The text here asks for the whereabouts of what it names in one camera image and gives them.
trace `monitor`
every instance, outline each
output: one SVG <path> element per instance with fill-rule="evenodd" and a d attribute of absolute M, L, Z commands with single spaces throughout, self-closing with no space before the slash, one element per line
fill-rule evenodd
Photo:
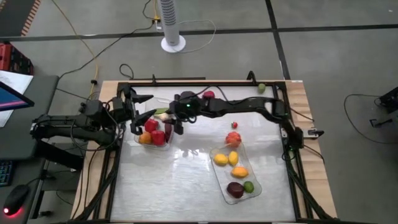
<path fill-rule="evenodd" d="M 0 111 L 14 110 L 34 106 L 35 103 L 13 88 L 0 82 Z"/>

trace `clear plastic tray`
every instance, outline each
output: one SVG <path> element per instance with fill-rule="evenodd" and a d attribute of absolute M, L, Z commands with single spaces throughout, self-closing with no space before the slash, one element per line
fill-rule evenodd
<path fill-rule="evenodd" d="M 236 166 L 243 166 L 248 170 L 249 175 L 247 175 L 245 178 L 235 178 L 231 175 L 231 171 L 233 169 L 233 166 L 231 164 L 227 164 L 225 166 L 219 166 L 215 164 L 214 162 L 214 156 L 217 154 L 224 154 L 228 157 L 229 153 L 231 151 L 236 151 L 239 155 L 239 161 L 236 164 Z M 213 149 L 210 151 L 210 158 L 211 158 L 211 163 L 213 164 L 214 171 L 217 176 L 217 181 L 220 185 L 221 191 L 223 193 L 224 199 L 226 203 L 233 205 L 236 204 L 240 201 L 246 200 L 248 198 L 256 197 L 261 194 L 262 188 L 260 183 L 257 181 L 256 176 L 254 175 L 254 172 L 250 166 L 249 159 L 246 155 L 246 150 L 244 149 L 243 144 L 240 144 L 238 148 L 231 148 L 228 146 L 224 146 L 222 148 L 218 149 Z M 245 181 L 251 181 L 254 185 L 254 191 L 252 193 L 247 193 L 244 192 L 243 196 L 241 198 L 234 198 L 232 195 L 228 193 L 226 190 L 227 186 L 231 182 L 237 182 L 243 185 Z"/>
<path fill-rule="evenodd" d="M 146 111 L 150 111 L 153 109 L 157 109 L 157 108 L 168 108 L 169 104 L 170 104 L 170 100 L 167 99 L 162 99 L 162 98 L 152 98 L 148 101 L 145 102 L 145 112 Z M 165 123 L 163 123 L 160 119 L 151 117 L 152 119 L 155 119 L 156 121 L 159 122 L 159 127 L 157 128 L 159 131 L 165 131 Z M 146 147 L 146 148 L 150 148 L 150 149 L 156 149 L 156 150 L 161 150 L 161 151 L 165 151 L 170 149 L 170 145 L 173 139 L 173 133 L 174 133 L 174 127 L 172 126 L 172 132 L 170 133 L 170 138 L 168 142 L 165 142 L 163 146 L 156 146 L 154 144 L 141 144 L 139 143 L 139 136 L 136 135 L 134 136 L 134 140 L 135 142 L 137 142 L 138 144 Z"/>

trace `keyboard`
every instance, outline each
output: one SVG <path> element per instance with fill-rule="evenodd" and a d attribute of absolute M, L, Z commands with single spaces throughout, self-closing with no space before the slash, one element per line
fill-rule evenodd
<path fill-rule="evenodd" d="M 12 161 L 0 161 L 0 187 L 11 185 Z"/>

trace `concrete floor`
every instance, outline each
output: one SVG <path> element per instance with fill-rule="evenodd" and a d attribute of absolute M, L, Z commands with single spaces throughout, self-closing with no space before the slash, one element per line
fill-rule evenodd
<path fill-rule="evenodd" d="M 58 1 L 80 34 L 130 32 L 148 25 L 140 1 Z M 270 27 L 262 0 L 179 0 L 181 20 L 211 19 L 219 29 Z M 278 27 L 353 26 L 397 23 L 395 1 L 278 0 L 272 1 Z M 151 7 L 147 9 L 152 15 Z M 211 29 L 208 25 L 183 29 Z M 68 24 L 43 0 L 29 36 L 72 35 Z M 187 49 L 201 46 L 210 35 L 188 36 Z M 320 138 L 326 171 L 338 216 L 342 220 L 395 223 L 398 219 L 398 151 L 394 145 L 376 144 L 362 138 L 343 111 L 350 93 L 381 95 L 398 82 L 398 30 L 294 32 L 280 34 L 290 76 L 304 80 Z M 160 49 L 160 37 L 128 38 L 99 59 L 99 79 L 124 80 L 119 65 L 128 63 L 136 78 L 207 77 L 245 78 L 253 70 L 261 79 L 283 79 L 272 34 L 220 34 L 204 49 L 170 55 Z M 99 52 L 113 39 L 89 40 Z M 38 75 L 60 75 L 90 59 L 78 40 L 15 42 L 32 59 Z M 59 88 L 87 96 L 94 65 L 62 79 Z M 57 92 L 51 114 L 74 114 L 81 100 Z M 383 114 L 372 98 L 352 98 L 348 113 L 362 132 L 379 141 L 394 141 L 396 127 L 373 129 L 369 119 Z M 48 197 L 43 206 L 57 199 Z M 70 211 L 58 213 L 59 220 Z"/>

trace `yellow fruit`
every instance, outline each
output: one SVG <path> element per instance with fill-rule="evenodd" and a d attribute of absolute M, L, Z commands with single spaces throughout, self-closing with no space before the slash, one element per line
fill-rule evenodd
<path fill-rule="evenodd" d="M 244 167 L 234 167 L 231 171 L 232 176 L 236 178 L 244 178 L 245 176 L 249 175 L 248 170 Z"/>
<path fill-rule="evenodd" d="M 214 157 L 214 162 L 219 166 L 225 166 L 228 163 L 228 158 L 224 154 L 217 154 Z"/>
<path fill-rule="evenodd" d="M 149 132 L 144 132 L 139 136 L 138 142 L 141 144 L 151 144 L 152 143 L 152 136 Z"/>
<path fill-rule="evenodd" d="M 232 151 L 232 152 L 229 154 L 229 156 L 228 156 L 228 160 L 229 160 L 229 163 L 230 163 L 232 166 L 235 166 L 235 165 L 238 163 L 238 161 L 239 161 L 238 153 L 235 152 L 235 151 Z"/>

